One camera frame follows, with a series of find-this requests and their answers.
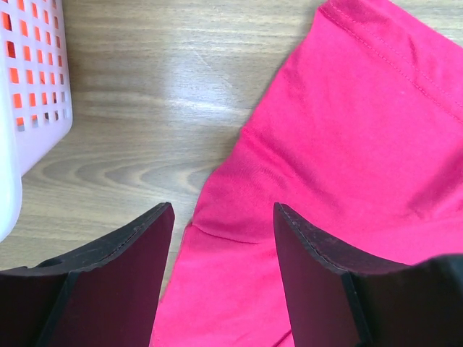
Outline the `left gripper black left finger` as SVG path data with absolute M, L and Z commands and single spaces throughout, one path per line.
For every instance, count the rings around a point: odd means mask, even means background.
M 170 203 L 35 267 L 1 272 L 3 346 L 148 346 L 174 226 Z

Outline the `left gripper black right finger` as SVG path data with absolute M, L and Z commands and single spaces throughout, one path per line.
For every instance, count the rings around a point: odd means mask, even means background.
M 460 346 L 462 256 L 405 265 L 364 252 L 275 204 L 296 346 Z

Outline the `magenta red t-shirt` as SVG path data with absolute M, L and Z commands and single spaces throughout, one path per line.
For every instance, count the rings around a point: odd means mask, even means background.
M 462 48 L 390 1 L 327 1 L 184 231 L 152 346 L 292 346 L 273 234 L 289 205 L 413 264 L 462 251 Z

